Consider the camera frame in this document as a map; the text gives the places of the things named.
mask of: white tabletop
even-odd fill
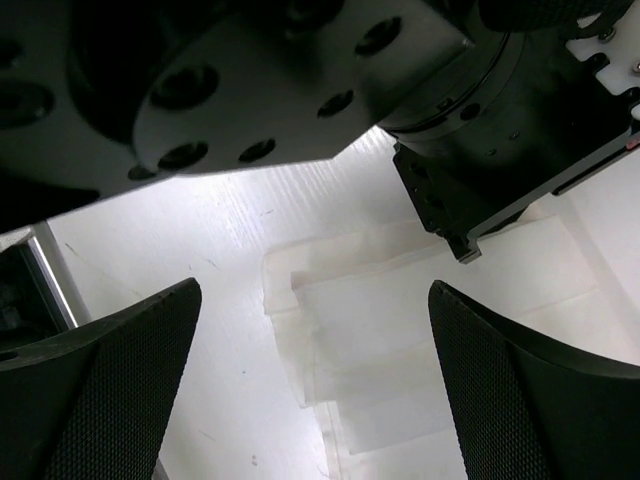
[[[296,404],[263,314],[261,262],[284,243],[415,219],[392,145],[373,130],[332,161],[174,179],[51,221],[93,318],[186,277],[202,286],[161,451],[171,479],[326,478],[320,431]],[[571,199],[596,254],[637,300],[640,214],[631,205],[640,204],[640,166],[632,159]]]

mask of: white plastic part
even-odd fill
[[[597,37],[571,40],[567,42],[567,49],[581,62],[596,53],[604,53],[611,63],[598,72],[596,78],[613,95],[640,87],[640,2],[635,2],[616,23],[615,35],[610,40],[601,41]],[[640,106],[631,114],[640,120]]]
[[[265,309],[300,404],[316,414],[331,478],[465,478],[428,321],[435,278],[560,341],[640,363],[582,254],[586,240],[566,222],[516,224],[483,239],[484,256],[467,266],[417,222],[266,257]]]

